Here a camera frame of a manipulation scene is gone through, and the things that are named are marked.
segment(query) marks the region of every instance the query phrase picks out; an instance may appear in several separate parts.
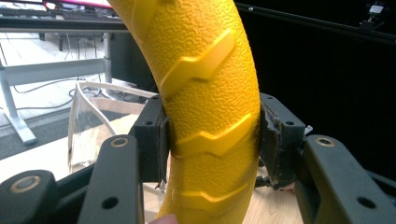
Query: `textured rubber surface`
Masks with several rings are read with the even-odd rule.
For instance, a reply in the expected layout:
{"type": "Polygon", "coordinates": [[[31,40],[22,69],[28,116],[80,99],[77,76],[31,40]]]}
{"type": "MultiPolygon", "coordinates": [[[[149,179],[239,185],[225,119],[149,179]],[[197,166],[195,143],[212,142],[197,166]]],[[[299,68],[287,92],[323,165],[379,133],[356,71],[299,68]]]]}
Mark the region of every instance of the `textured rubber surface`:
{"type": "Polygon", "coordinates": [[[110,0],[146,57],[170,118],[168,191],[159,216],[241,223],[259,153],[260,98],[232,0],[110,0]]]}

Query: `metal desk frame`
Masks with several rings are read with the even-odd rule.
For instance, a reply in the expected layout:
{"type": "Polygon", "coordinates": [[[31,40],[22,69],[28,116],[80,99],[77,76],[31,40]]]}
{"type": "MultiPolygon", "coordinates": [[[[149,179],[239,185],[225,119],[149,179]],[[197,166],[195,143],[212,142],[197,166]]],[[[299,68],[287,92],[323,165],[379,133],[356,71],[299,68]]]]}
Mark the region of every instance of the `metal desk frame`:
{"type": "Polygon", "coordinates": [[[111,82],[111,33],[127,33],[122,22],[108,21],[57,21],[40,19],[1,18],[0,32],[9,33],[104,33],[105,57],[59,63],[38,63],[4,66],[0,62],[0,81],[7,108],[5,114],[25,145],[37,142],[35,135],[21,118],[14,103],[10,86],[105,73],[111,82]]]}

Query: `cable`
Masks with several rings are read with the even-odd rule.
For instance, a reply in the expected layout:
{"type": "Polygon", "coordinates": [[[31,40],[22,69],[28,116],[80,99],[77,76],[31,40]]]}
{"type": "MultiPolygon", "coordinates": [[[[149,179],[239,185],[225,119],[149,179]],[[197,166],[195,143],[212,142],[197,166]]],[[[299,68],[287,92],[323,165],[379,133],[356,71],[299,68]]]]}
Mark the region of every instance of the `cable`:
{"type": "Polygon", "coordinates": [[[101,75],[102,75],[102,74],[99,74],[99,73],[98,73],[99,82],[102,82],[102,79],[100,78],[101,75]]]}
{"type": "Polygon", "coordinates": [[[77,44],[77,48],[76,48],[77,60],[79,60],[79,39],[78,39],[78,33],[76,33],[76,44],[77,44]]]}
{"type": "Polygon", "coordinates": [[[31,92],[31,91],[38,90],[38,89],[43,88],[43,87],[46,87],[46,86],[48,86],[48,85],[52,85],[52,84],[58,83],[58,82],[71,81],[71,80],[76,80],[76,79],[75,79],[75,78],[67,78],[67,79],[62,79],[62,80],[56,80],[56,81],[52,81],[52,82],[49,82],[49,83],[47,83],[47,84],[44,84],[44,85],[41,85],[41,86],[32,88],[32,89],[30,89],[30,90],[28,90],[28,91],[18,91],[17,88],[16,88],[15,86],[13,86],[13,88],[14,88],[15,92],[24,94],[24,93],[28,93],[28,92],[31,92]]]}
{"type": "Polygon", "coordinates": [[[143,188],[152,193],[155,194],[157,196],[163,196],[166,192],[166,189],[160,189],[160,188],[156,188],[156,187],[152,187],[151,185],[149,185],[148,183],[143,183],[143,188]]]}
{"type": "Polygon", "coordinates": [[[84,39],[84,48],[85,48],[85,52],[84,52],[84,58],[87,59],[87,39],[84,39]]]}
{"type": "Polygon", "coordinates": [[[56,108],[62,107],[64,105],[68,105],[72,101],[73,101],[73,98],[70,99],[69,101],[67,101],[66,103],[61,104],[61,105],[46,106],[46,107],[21,107],[21,108],[17,108],[17,110],[25,110],[25,109],[56,109],[56,108]]]}
{"type": "Polygon", "coordinates": [[[98,58],[98,54],[96,52],[96,37],[95,37],[95,33],[93,33],[92,35],[93,35],[93,45],[95,46],[95,58],[98,58]]]}
{"type": "Polygon", "coordinates": [[[67,44],[68,44],[68,49],[67,49],[67,54],[66,54],[66,56],[64,56],[64,61],[66,61],[66,59],[67,59],[67,56],[70,54],[71,55],[71,57],[72,57],[72,59],[73,59],[73,53],[70,53],[70,49],[72,48],[71,47],[71,45],[70,45],[70,38],[69,38],[69,33],[66,33],[66,38],[67,38],[67,44]]]}
{"type": "Polygon", "coordinates": [[[1,45],[1,42],[0,42],[0,50],[1,50],[1,53],[3,54],[4,62],[6,63],[6,65],[8,65],[7,59],[6,59],[6,55],[4,54],[4,51],[3,51],[3,47],[2,47],[2,45],[1,45]]]}
{"type": "Polygon", "coordinates": [[[9,44],[12,48],[14,48],[15,51],[17,51],[18,55],[20,56],[20,59],[21,59],[22,61],[24,61],[24,59],[22,58],[20,52],[11,44],[11,41],[9,40],[9,37],[8,37],[7,33],[4,33],[4,34],[6,35],[6,38],[7,38],[7,40],[8,40],[8,44],[9,44]]]}
{"type": "Polygon", "coordinates": [[[90,93],[93,94],[93,97],[98,97],[100,95],[102,95],[102,89],[96,89],[96,88],[92,88],[92,87],[86,87],[82,90],[83,93],[90,93]]]}

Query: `metal screw hole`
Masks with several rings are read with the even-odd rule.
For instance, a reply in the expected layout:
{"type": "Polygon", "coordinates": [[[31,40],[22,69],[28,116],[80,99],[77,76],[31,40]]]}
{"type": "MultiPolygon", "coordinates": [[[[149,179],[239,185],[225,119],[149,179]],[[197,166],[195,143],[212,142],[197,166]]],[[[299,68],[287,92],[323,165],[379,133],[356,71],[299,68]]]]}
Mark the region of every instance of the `metal screw hole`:
{"type": "Polygon", "coordinates": [[[128,138],[116,138],[113,141],[111,141],[110,145],[113,147],[123,147],[129,143],[128,138]]]}
{"type": "Polygon", "coordinates": [[[102,208],[106,210],[112,209],[113,207],[117,206],[118,203],[119,203],[118,198],[110,197],[102,202],[102,208]]]}
{"type": "Polygon", "coordinates": [[[319,145],[324,146],[324,147],[334,147],[335,146],[335,144],[332,140],[325,138],[325,137],[319,137],[319,138],[315,139],[315,141],[319,145]]]}
{"type": "Polygon", "coordinates": [[[375,209],[376,208],[375,203],[373,203],[373,201],[371,201],[370,199],[367,199],[365,197],[359,197],[358,198],[358,202],[361,205],[363,205],[364,207],[371,208],[371,209],[375,209]]]}
{"type": "Polygon", "coordinates": [[[35,188],[41,181],[41,177],[38,175],[29,175],[22,179],[15,181],[10,190],[13,193],[23,193],[30,189],[35,188]]]}

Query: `clear plastic sheet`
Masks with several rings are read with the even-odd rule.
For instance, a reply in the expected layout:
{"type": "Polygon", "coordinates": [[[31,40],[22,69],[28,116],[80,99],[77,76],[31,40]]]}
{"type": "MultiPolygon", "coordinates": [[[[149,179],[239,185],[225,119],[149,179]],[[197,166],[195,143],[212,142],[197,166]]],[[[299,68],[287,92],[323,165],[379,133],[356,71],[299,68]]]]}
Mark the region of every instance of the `clear plastic sheet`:
{"type": "Polygon", "coordinates": [[[79,81],[70,111],[70,174],[96,161],[109,137],[127,134],[154,92],[115,84],[79,81]]]}

